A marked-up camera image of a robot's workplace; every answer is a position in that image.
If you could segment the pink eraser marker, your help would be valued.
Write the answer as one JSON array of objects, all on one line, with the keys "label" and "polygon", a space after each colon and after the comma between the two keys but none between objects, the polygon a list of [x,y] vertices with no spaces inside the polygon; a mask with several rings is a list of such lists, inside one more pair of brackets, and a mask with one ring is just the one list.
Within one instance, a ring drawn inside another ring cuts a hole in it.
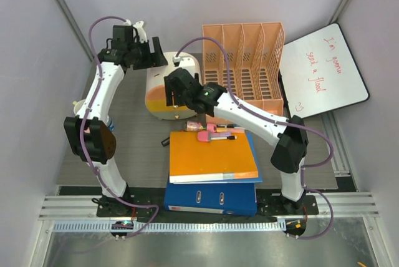
[{"label": "pink eraser marker", "polygon": [[237,136],[232,135],[230,132],[208,132],[201,131],[197,134],[197,139],[200,142],[211,142],[213,140],[236,140]]}]

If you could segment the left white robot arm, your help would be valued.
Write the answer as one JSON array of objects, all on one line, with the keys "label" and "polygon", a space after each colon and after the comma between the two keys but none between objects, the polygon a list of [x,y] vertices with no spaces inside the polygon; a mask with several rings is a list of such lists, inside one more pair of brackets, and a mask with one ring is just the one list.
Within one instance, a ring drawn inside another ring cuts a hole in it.
[{"label": "left white robot arm", "polygon": [[111,209],[127,216],[133,208],[126,196],[128,185],[116,161],[116,138],[107,125],[108,112],[116,90],[129,68],[149,69],[167,64],[158,37],[148,41],[109,39],[109,45],[98,54],[99,62],[90,90],[74,117],[66,117],[64,129],[72,153],[92,169],[102,186],[102,194],[113,198]]}]

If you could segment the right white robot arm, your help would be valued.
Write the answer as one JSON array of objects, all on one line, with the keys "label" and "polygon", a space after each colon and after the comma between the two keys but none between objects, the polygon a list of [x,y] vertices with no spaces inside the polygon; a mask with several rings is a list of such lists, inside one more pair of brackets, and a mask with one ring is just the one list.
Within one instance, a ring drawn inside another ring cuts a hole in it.
[{"label": "right white robot arm", "polygon": [[289,120],[263,111],[210,82],[201,85],[186,69],[178,67],[164,77],[166,104],[185,105],[198,114],[228,120],[244,127],[274,148],[272,166],[281,173],[281,205],[295,214],[304,206],[305,190],[301,168],[307,154],[308,138],[301,118]]}]

